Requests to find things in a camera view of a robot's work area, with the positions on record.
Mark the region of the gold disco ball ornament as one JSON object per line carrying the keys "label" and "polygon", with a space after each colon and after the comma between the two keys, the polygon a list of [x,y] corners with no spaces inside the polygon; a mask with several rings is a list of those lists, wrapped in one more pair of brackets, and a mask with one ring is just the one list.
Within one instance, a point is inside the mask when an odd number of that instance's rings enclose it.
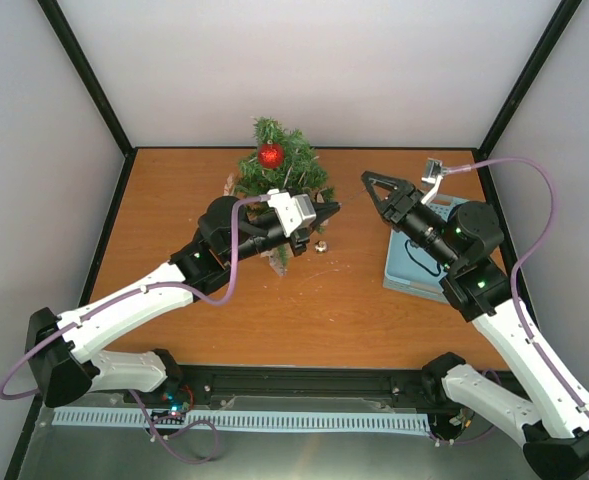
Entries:
{"label": "gold disco ball ornament", "polygon": [[328,244],[324,240],[319,240],[315,243],[315,251],[317,253],[326,253],[328,251]]}

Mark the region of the left back frame post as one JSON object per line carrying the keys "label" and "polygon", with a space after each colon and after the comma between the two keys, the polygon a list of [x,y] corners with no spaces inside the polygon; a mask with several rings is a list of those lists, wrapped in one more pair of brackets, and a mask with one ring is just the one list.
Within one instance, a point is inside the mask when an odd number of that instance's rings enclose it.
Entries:
{"label": "left back frame post", "polygon": [[134,147],[59,2],[55,0],[37,0],[37,4],[84,85],[119,151],[125,158],[130,157],[134,152]]}

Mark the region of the right back frame post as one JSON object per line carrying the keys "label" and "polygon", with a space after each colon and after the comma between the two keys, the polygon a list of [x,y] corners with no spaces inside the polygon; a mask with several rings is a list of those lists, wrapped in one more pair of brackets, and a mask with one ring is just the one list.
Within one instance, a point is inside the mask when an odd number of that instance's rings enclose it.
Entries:
{"label": "right back frame post", "polygon": [[582,0],[558,3],[477,149],[476,160],[489,158],[581,4]]}

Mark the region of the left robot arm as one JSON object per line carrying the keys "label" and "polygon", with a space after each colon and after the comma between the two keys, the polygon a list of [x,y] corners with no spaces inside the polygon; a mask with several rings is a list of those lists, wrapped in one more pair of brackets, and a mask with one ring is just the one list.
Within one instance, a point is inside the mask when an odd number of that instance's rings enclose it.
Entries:
{"label": "left robot arm", "polygon": [[182,374],[165,349],[143,353],[108,350],[126,333],[195,302],[226,303],[236,287],[240,261],[286,245],[294,255],[335,215],[337,202],[274,189],[257,197],[266,212],[249,217],[249,200],[216,198],[198,220],[193,239],[131,285],[75,310],[42,308],[30,316],[25,343],[37,392],[50,408],[96,391],[137,390],[160,402],[175,400]]}

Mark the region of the small green christmas tree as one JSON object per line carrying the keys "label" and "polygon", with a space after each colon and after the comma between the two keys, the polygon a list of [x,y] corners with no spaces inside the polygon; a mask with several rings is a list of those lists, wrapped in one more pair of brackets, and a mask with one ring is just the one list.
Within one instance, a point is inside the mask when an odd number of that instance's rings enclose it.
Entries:
{"label": "small green christmas tree", "polygon": [[[256,118],[253,127],[256,149],[238,162],[234,195],[255,197],[278,189],[305,193],[314,202],[335,199],[329,174],[321,167],[316,150],[301,130],[287,129],[271,117]],[[258,163],[257,150],[265,143],[277,143],[283,147],[285,158],[280,167],[270,170]]]}

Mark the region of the silver script word ornament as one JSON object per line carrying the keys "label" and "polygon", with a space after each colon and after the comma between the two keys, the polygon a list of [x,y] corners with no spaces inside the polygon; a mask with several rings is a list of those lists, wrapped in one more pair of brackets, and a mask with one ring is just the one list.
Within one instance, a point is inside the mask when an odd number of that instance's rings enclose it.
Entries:
{"label": "silver script word ornament", "polygon": [[345,199],[343,199],[343,200],[339,201],[339,202],[338,202],[338,203],[339,203],[339,206],[340,206],[341,208],[343,208],[343,207],[347,206],[348,204],[350,204],[351,202],[353,202],[354,200],[356,200],[356,199],[358,199],[360,196],[362,196],[364,193],[366,193],[366,189],[365,189],[365,188],[363,188],[363,189],[359,190],[357,193],[355,193],[355,194],[353,194],[353,195],[349,196],[348,198],[345,198]]}

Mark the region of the frame post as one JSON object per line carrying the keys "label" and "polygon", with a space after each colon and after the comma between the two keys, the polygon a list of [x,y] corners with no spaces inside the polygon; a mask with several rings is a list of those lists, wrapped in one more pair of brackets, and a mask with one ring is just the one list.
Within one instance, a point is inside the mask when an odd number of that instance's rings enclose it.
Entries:
{"label": "frame post", "polygon": [[581,4],[582,0],[558,3],[477,149],[476,160],[489,158]]}
{"label": "frame post", "polygon": [[130,157],[134,152],[134,147],[59,2],[55,0],[37,0],[37,4],[84,85],[119,151],[125,158]]}

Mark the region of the red bauble ornament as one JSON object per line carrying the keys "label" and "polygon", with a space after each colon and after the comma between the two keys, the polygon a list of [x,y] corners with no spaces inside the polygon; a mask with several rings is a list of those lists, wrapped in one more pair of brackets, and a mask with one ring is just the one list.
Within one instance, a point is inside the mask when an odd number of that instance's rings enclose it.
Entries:
{"label": "red bauble ornament", "polygon": [[257,150],[257,161],[265,169],[273,170],[280,167],[284,158],[284,149],[277,143],[265,143]]}

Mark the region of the light blue plastic basket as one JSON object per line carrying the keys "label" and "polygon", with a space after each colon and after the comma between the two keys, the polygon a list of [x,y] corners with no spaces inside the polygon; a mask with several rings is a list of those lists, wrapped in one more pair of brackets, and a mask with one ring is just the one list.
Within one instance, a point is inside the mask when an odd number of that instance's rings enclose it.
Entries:
{"label": "light blue plastic basket", "polygon": [[383,287],[400,293],[447,304],[439,284],[442,266],[410,238],[391,230],[383,275]]}

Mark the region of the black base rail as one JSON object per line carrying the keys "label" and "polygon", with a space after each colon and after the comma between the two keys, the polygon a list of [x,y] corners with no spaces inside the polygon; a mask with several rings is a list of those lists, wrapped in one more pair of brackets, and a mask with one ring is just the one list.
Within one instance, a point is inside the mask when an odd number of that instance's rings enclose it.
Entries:
{"label": "black base rail", "polygon": [[418,370],[179,365],[141,399],[168,406],[184,401],[220,409],[240,397],[363,399],[400,409],[431,410]]}

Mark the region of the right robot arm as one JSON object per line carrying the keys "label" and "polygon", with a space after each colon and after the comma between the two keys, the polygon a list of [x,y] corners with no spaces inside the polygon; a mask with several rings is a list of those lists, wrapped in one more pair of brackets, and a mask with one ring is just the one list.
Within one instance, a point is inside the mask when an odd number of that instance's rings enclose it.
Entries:
{"label": "right robot arm", "polygon": [[435,402],[471,409],[509,436],[541,479],[577,479],[589,472],[589,393],[529,317],[492,252],[504,239],[493,207],[455,205],[442,218],[431,193],[371,171],[361,180],[385,224],[404,234],[443,269],[449,305],[500,354],[524,389],[520,397],[485,378],[462,358],[444,354],[423,368]]}

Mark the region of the small circuit board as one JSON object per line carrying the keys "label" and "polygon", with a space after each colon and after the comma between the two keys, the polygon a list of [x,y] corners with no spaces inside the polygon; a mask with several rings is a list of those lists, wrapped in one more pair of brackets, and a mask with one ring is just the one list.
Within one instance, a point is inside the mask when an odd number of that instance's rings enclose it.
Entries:
{"label": "small circuit board", "polygon": [[181,425],[194,408],[194,395],[190,389],[183,389],[170,401],[167,409],[154,410],[151,418],[155,424]]}

